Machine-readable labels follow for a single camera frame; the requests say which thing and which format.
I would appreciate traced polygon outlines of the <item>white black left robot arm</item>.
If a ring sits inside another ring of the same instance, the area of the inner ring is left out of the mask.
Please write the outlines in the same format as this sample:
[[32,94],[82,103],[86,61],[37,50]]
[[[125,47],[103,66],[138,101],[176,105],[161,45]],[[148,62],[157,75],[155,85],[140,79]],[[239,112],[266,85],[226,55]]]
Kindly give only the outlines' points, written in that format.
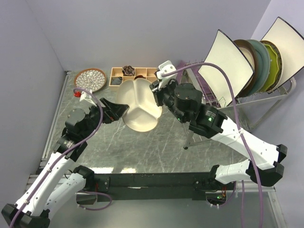
[[62,136],[54,152],[31,187],[14,204],[6,204],[1,213],[11,228],[47,228],[51,218],[75,193],[95,195],[97,182],[90,168],[78,166],[59,187],[65,172],[76,163],[87,147],[87,140],[101,124],[118,121],[129,109],[127,104],[112,103],[101,98],[86,113],[73,109],[65,122]]

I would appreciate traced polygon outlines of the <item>cream divided plate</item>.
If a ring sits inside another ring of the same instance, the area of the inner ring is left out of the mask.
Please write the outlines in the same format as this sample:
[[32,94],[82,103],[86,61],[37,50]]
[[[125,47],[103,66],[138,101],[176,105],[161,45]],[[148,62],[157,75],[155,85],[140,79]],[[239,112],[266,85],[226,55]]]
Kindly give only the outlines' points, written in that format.
[[122,82],[117,90],[115,102],[129,105],[123,114],[123,122],[137,132],[148,132],[154,129],[162,114],[162,107],[157,106],[150,89],[151,82],[138,78]]

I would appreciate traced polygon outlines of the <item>white square plate black rim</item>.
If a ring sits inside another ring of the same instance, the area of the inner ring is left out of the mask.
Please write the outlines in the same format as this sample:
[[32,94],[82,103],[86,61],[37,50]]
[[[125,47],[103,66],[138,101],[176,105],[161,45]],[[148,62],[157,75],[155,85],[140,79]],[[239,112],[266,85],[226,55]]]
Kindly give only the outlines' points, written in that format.
[[[215,64],[226,73],[234,96],[242,91],[254,73],[237,45],[220,29],[204,62]],[[220,107],[231,104],[232,96],[221,72],[211,66],[201,66],[198,73],[208,84]]]

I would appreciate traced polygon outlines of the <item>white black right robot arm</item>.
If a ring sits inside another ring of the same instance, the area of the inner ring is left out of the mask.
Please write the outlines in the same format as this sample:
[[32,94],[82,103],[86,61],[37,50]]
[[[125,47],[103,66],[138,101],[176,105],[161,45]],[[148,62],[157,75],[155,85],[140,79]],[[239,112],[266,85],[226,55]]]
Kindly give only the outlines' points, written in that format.
[[252,180],[265,187],[274,186],[284,174],[281,161],[287,155],[283,144],[266,143],[237,124],[215,107],[201,102],[203,94],[190,83],[172,79],[163,89],[154,81],[150,90],[158,106],[166,106],[180,123],[189,123],[195,134],[220,142],[247,160],[231,165],[214,165],[209,172],[209,186],[215,190],[235,181]]

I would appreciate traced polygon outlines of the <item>floral patterned round plate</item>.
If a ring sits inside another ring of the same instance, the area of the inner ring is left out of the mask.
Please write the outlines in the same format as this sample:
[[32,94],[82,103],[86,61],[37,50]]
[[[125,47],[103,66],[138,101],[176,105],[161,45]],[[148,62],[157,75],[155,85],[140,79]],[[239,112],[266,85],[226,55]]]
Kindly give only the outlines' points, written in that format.
[[80,71],[74,78],[75,87],[90,89],[97,92],[106,84],[106,74],[98,68],[88,68]]

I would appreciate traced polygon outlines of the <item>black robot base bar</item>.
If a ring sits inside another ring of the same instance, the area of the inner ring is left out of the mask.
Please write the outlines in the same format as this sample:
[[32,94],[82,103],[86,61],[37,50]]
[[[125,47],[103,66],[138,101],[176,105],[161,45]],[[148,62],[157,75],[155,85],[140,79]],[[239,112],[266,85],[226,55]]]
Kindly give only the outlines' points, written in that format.
[[206,200],[207,192],[233,190],[209,172],[95,174],[82,192],[105,193],[113,200]]

